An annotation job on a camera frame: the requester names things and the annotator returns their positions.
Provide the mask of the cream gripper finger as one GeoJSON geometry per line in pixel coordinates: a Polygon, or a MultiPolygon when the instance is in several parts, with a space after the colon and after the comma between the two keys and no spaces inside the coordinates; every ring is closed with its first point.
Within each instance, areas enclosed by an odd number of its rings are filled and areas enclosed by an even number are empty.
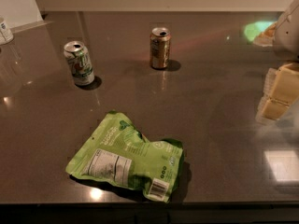
{"type": "Polygon", "coordinates": [[[261,124],[271,124],[279,120],[288,109],[287,105],[264,96],[258,105],[255,119],[261,124]]]}
{"type": "Polygon", "coordinates": [[[299,63],[285,63],[266,74],[263,93],[280,103],[294,103],[299,98],[299,63]]]}

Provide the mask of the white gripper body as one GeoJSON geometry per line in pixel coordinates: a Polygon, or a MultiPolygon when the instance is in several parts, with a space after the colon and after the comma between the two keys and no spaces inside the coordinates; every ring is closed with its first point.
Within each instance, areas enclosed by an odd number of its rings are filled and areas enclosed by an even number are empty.
{"type": "Polygon", "coordinates": [[[279,16],[273,49],[283,60],[299,61],[299,0],[293,0],[279,16]]]}

